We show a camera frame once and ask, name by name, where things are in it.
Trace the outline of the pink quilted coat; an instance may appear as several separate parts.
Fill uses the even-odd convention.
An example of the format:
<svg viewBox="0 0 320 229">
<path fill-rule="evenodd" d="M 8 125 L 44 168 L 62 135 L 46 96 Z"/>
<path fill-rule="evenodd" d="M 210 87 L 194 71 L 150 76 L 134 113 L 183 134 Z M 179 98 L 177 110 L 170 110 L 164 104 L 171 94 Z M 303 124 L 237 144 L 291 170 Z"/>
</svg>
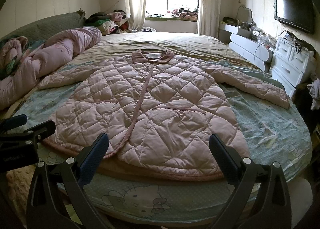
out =
<svg viewBox="0 0 320 229">
<path fill-rule="evenodd" d="M 285 91 L 258 78 L 201 59 L 162 53 L 130 55 L 82 65 L 44 78 L 40 89 L 77 83 L 51 116 L 55 133 L 46 143 L 69 155 L 106 133 L 106 174 L 178 181 L 210 181 L 222 172 L 209 149 L 210 135 L 242 157 L 250 155 L 221 83 L 284 109 Z"/>
</svg>

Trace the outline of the clothes on floor right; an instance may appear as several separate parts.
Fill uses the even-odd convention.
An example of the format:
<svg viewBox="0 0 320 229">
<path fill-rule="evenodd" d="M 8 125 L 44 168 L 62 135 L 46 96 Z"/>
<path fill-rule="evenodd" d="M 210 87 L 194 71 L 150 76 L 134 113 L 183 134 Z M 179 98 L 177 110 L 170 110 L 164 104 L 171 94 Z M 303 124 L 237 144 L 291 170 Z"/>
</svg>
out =
<svg viewBox="0 0 320 229">
<path fill-rule="evenodd" d="M 318 110 L 320 107 L 320 80 L 317 78 L 314 82 L 307 85 L 309 94 L 312 97 L 311 110 Z"/>
</svg>

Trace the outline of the pile of clothes by headboard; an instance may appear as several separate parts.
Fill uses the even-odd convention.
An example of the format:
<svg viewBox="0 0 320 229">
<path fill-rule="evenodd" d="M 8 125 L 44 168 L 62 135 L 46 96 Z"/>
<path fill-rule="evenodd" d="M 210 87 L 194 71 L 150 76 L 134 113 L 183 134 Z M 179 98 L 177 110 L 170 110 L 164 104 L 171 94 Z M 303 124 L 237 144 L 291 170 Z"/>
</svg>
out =
<svg viewBox="0 0 320 229">
<path fill-rule="evenodd" d="M 103 36 L 129 33 L 129 22 L 123 10 L 114 10 L 112 13 L 97 12 L 84 21 L 84 26 L 97 27 Z"/>
</svg>

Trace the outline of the clothes on window sill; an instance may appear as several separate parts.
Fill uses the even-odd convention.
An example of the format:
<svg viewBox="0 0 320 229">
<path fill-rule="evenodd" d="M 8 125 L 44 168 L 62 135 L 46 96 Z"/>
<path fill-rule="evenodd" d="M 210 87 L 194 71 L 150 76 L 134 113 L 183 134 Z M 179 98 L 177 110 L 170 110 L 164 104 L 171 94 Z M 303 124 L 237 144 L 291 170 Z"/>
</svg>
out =
<svg viewBox="0 0 320 229">
<path fill-rule="evenodd" d="M 199 16 L 198 9 L 189 10 L 188 8 L 178 8 L 172 11 L 167 11 L 166 13 L 148 13 L 146 12 L 147 19 L 159 18 L 168 20 L 187 20 L 196 22 Z"/>
</svg>

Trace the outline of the rolled pink duvet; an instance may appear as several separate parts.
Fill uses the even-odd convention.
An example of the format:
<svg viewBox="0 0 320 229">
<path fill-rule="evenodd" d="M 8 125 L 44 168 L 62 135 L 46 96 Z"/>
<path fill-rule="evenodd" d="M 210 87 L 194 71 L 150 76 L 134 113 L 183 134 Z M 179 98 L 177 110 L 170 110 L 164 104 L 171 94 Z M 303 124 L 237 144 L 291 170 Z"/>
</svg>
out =
<svg viewBox="0 0 320 229">
<path fill-rule="evenodd" d="M 1 47 L 1 109 L 31 91 L 43 76 L 69 63 L 100 42 L 95 26 L 63 30 L 32 49 L 27 37 L 9 39 Z"/>
</svg>

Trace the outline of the grey padded headboard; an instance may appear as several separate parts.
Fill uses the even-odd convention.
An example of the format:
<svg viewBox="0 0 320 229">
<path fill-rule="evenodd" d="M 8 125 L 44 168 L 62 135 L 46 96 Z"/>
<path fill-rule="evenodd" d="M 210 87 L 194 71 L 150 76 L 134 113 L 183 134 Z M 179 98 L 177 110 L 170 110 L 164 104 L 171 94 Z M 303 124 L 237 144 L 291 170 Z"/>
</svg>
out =
<svg viewBox="0 0 320 229">
<path fill-rule="evenodd" d="M 85 15 L 85 11 L 80 9 L 72 13 L 43 18 L 12 31 L 2 37 L 1 42 L 20 36 L 27 37 L 29 41 L 48 39 L 63 30 L 84 26 Z"/>
</svg>

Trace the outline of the white drawer cabinet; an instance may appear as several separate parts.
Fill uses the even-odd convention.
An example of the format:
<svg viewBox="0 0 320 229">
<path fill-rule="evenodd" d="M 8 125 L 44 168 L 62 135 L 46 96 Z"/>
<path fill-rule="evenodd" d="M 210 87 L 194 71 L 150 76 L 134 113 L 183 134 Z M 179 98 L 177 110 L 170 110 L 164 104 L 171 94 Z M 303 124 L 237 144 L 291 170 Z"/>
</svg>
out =
<svg viewBox="0 0 320 229">
<path fill-rule="evenodd" d="M 279 37 L 274 49 L 269 73 L 280 82 L 286 94 L 292 98 L 296 86 L 306 81 L 315 72 L 317 61 L 312 51 L 298 50 L 293 41 Z"/>
</svg>

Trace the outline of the white dressing table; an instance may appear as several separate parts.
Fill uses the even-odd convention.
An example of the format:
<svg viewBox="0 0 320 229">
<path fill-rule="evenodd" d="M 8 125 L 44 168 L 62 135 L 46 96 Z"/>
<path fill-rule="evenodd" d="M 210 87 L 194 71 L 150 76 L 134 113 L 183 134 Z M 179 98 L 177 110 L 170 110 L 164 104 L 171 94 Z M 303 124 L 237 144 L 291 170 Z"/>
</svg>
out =
<svg viewBox="0 0 320 229">
<path fill-rule="evenodd" d="M 218 39 L 263 72 L 268 72 L 273 52 L 266 46 L 251 40 L 250 34 L 249 31 L 238 26 L 220 23 Z"/>
</svg>

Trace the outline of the beige bed sheet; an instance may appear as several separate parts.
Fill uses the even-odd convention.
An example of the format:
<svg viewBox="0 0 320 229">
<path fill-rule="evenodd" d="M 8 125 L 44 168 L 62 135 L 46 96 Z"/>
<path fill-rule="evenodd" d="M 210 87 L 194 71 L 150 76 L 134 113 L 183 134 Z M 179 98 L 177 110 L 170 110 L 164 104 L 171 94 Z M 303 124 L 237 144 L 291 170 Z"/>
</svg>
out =
<svg viewBox="0 0 320 229">
<path fill-rule="evenodd" d="M 130 55 L 139 49 L 147 52 L 170 50 L 176 55 L 204 61 L 225 60 L 236 66 L 258 68 L 218 39 L 186 32 L 137 32 L 103 36 L 97 45 L 74 57 L 70 63 L 78 65 L 102 61 Z"/>
</svg>

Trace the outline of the white heart shaped mirror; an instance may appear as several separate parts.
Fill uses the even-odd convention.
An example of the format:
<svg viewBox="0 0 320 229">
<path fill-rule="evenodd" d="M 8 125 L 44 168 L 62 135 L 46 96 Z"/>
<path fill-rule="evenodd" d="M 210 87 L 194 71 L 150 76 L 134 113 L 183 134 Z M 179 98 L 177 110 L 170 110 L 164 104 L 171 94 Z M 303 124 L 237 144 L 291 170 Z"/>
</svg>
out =
<svg viewBox="0 0 320 229">
<path fill-rule="evenodd" d="M 252 24 L 254 22 L 251 9 L 245 7 L 245 5 L 240 5 L 238 7 L 236 19 L 241 23 Z"/>
</svg>

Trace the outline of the right cream curtain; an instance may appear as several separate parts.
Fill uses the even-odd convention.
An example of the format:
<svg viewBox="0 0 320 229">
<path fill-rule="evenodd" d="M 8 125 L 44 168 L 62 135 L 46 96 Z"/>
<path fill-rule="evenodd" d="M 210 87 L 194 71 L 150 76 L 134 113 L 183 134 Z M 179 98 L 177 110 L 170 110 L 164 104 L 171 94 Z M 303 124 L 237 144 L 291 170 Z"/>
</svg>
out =
<svg viewBox="0 0 320 229">
<path fill-rule="evenodd" d="M 199 0 L 197 33 L 217 37 L 220 22 L 221 0 Z"/>
</svg>

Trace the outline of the black wall television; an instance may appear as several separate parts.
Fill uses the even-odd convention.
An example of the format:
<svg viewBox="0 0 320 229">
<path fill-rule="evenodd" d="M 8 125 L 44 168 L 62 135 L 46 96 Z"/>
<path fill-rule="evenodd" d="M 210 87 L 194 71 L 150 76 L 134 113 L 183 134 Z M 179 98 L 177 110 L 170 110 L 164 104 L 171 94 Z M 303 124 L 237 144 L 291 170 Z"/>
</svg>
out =
<svg viewBox="0 0 320 229">
<path fill-rule="evenodd" d="M 305 33 L 315 33 L 312 0 L 274 0 L 274 19 Z"/>
</svg>

